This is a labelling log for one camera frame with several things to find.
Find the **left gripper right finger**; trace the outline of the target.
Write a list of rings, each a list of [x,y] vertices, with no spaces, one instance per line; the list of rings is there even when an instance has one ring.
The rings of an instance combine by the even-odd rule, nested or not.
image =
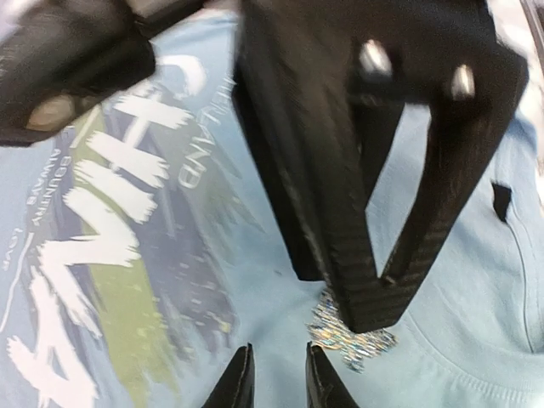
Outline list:
[[[312,343],[306,348],[306,389],[308,407],[344,408],[351,395],[323,349]]]

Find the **light blue printed t-shirt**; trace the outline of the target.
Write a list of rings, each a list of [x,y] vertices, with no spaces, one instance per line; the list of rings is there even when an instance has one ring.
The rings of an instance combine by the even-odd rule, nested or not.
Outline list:
[[[2,149],[2,406],[201,407],[246,344],[256,407],[308,405],[324,286],[293,272],[235,118],[236,23],[175,26],[151,79]],[[532,71],[398,344],[361,373],[325,349],[356,405],[542,406],[542,139]]]

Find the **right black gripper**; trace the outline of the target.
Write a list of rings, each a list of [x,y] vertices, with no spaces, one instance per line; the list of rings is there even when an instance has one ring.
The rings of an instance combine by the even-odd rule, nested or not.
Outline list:
[[[501,43],[484,1],[245,1],[235,77],[255,100],[280,75],[346,64],[355,89],[428,104],[515,106],[526,59]]]

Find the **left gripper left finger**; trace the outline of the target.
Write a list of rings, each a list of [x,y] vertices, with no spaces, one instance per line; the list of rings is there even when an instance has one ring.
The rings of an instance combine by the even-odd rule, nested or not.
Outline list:
[[[239,347],[202,408],[253,408],[255,361],[251,344]]]

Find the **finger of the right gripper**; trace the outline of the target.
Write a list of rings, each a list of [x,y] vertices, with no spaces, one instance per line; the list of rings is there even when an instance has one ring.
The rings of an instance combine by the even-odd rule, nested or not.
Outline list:
[[[348,50],[282,56],[243,43],[235,111],[297,277],[324,281],[341,321],[363,333],[397,323],[405,296],[377,274],[366,208],[401,110],[377,102],[389,69]]]
[[[422,178],[369,298],[414,296],[496,152],[529,77],[525,63],[494,63],[474,76],[472,98],[435,91],[418,99],[431,114]]]

